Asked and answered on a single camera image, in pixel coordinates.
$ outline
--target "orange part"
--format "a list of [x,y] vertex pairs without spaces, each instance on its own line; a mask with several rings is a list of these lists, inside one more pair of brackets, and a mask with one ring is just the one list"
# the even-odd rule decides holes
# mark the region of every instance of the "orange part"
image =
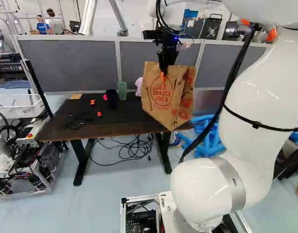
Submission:
[[266,41],[273,41],[276,38],[277,31],[276,28],[274,27],[271,31],[268,32],[268,36],[266,38]]
[[161,71],[161,78],[162,78],[162,81],[164,82],[165,81],[165,77],[164,77],[164,72]]
[[246,26],[250,25],[250,22],[247,19],[242,18],[241,21],[242,21],[242,24],[244,24]]

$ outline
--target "green cup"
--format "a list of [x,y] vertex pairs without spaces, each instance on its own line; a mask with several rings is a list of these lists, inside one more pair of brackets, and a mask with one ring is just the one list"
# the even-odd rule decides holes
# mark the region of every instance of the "green cup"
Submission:
[[126,82],[119,82],[118,83],[118,93],[119,93],[119,99],[120,100],[126,100]]

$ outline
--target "brown paper bag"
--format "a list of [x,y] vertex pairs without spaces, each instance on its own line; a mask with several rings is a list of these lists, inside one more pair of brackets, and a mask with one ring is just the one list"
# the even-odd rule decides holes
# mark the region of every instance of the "brown paper bag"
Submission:
[[141,101],[143,109],[172,131],[191,118],[194,67],[169,66],[163,80],[157,62],[145,62]]

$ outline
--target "floor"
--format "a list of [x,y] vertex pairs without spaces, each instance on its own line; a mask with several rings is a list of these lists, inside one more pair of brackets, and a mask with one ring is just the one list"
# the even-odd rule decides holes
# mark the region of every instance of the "floor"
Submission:
[[[49,97],[54,100],[50,102],[53,111],[64,99]],[[132,136],[117,138],[126,142],[131,139]],[[110,139],[104,143],[113,145]],[[180,148],[169,150],[173,168],[181,153]],[[92,156],[100,163],[119,159],[118,149],[107,150],[100,145],[92,151]],[[121,197],[169,190],[170,176],[164,173],[155,146],[151,158],[151,161],[143,158],[109,167],[90,163],[83,184],[74,187],[78,162],[71,148],[51,193],[0,200],[0,233],[119,233]],[[294,193],[297,183],[298,176],[283,182],[275,180],[262,202],[242,211],[253,233],[298,232],[298,197]]]

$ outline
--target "gray partition wall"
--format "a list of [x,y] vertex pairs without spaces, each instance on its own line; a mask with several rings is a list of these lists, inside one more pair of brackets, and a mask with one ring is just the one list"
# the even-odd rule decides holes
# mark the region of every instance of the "gray partition wall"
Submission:
[[[31,60],[46,93],[116,89],[120,80],[128,84],[128,89],[136,89],[135,81],[143,76],[145,61],[157,62],[157,51],[161,49],[161,45],[137,40],[132,42],[128,38],[102,41],[65,37],[19,37],[24,38],[18,40],[23,57]],[[199,66],[195,87],[222,88],[241,47],[242,44],[237,42],[222,45],[206,40],[193,44],[187,50],[181,50],[178,45],[180,53],[176,65]],[[250,46],[240,73],[258,60],[265,49],[264,45]]]
[[44,92],[116,89],[114,41],[19,40]]
[[[205,45],[195,87],[224,87],[229,71],[242,46]],[[239,74],[257,61],[266,48],[250,46],[244,57]]]
[[[187,50],[180,50],[176,65],[195,66],[200,44],[193,44]],[[149,42],[120,42],[122,81],[128,84],[128,89],[136,89],[135,81],[143,76],[145,61],[158,61],[157,51],[161,45],[155,46]]]

